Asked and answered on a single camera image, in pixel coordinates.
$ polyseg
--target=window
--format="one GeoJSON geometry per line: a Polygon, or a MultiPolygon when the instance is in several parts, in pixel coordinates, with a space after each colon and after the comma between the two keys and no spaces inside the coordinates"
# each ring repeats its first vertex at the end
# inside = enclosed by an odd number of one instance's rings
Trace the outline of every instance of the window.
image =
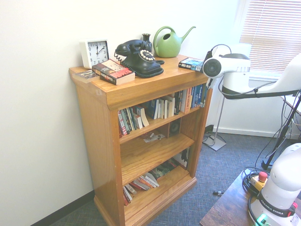
{"type": "Polygon", "coordinates": [[[280,76],[301,53],[301,0],[250,0],[240,42],[252,44],[251,72],[280,76]]]}

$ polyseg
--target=rotary telephone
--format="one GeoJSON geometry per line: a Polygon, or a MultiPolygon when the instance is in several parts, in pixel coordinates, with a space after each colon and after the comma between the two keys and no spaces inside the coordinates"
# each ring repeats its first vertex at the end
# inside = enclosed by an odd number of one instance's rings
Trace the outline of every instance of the rotary telephone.
{"type": "Polygon", "coordinates": [[[163,60],[156,60],[151,53],[151,45],[142,40],[131,40],[117,46],[114,56],[120,64],[135,72],[141,78],[150,78],[163,73],[160,65],[163,60]]]}

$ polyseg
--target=watering can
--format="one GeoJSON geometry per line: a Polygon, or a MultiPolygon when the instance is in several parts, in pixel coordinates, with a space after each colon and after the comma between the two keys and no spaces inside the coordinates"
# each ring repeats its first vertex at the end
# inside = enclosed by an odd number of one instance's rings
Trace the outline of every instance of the watering can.
{"type": "Polygon", "coordinates": [[[169,58],[169,57],[176,57],[180,50],[181,50],[181,45],[184,39],[187,37],[189,32],[193,29],[196,28],[195,26],[191,27],[187,33],[183,37],[178,37],[174,30],[169,27],[169,26],[164,26],[161,27],[155,34],[154,37],[154,50],[159,57],[164,57],[164,58],[169,58]],[[169,29],[171,32],[163,35],[158,41],[157,41],[157,36],[158,34],[164,30],[164,29],[169,29]]]}

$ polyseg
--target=floor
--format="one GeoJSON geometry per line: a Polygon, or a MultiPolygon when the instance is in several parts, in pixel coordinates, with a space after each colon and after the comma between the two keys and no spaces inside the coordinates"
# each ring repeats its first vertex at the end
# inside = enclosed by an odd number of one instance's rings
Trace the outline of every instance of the floor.
{"type": "MultiPolygon", "coordinates": [[[[260,151],[270,141],[267,137],[220,134],[227,145],[215,152],[206,145],[198,161],[197,185],[163,211],[148,226],[198,226],[202,217],[219,199],[213,191],[225,191],[246,166],[254,166],[260,151]]],[[[264,157],[274,140],[263,152],[264,157]]],[[[287,140],[283,146],[290,145],[287,140]]],[[[93,202],[77,209],[52,226],[107,226],[93,202]]]]}

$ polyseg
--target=clock hands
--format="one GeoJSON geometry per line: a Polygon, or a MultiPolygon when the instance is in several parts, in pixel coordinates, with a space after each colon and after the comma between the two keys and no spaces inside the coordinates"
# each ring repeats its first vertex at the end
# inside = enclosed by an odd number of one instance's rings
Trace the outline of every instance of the clock hands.
{"type": "Polygon", "coordinates": [[[97,49],[97,53],[96,54],[100,54],[100,52],[104,49],[104,47],[98,51],[98,46],[96,46],[96,49],[97,49]]]}

